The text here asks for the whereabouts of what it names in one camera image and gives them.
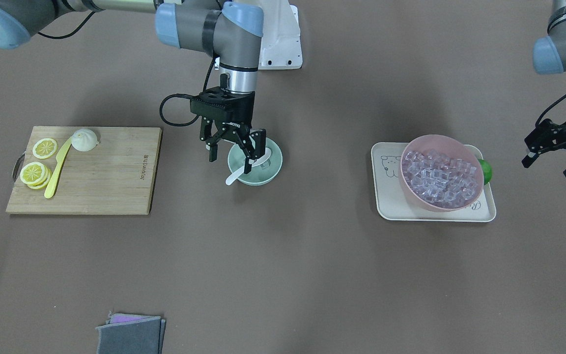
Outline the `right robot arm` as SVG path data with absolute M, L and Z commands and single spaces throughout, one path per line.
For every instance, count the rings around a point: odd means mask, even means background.
M 15 49 L 56 20 L 87 13 L 117 20 L 143 20 L 128 29 L 117 25 L 112 34 L 134 34 L 148 27 L 161 43 L 193 50 L 219 61 L 219 84 L 203 86 L 200 94 L 175 93 L 188 99 L 190 110 L 201 119 L 199 138 L 216 161 L 221 140 L 243 152 L 242 173 L 250 173 L 266 154 L 266 131 L 252 125 L 256 76 L 263 38 L 264 11 L 259 6 L 233 0 L 0 0 L 0 49 Z

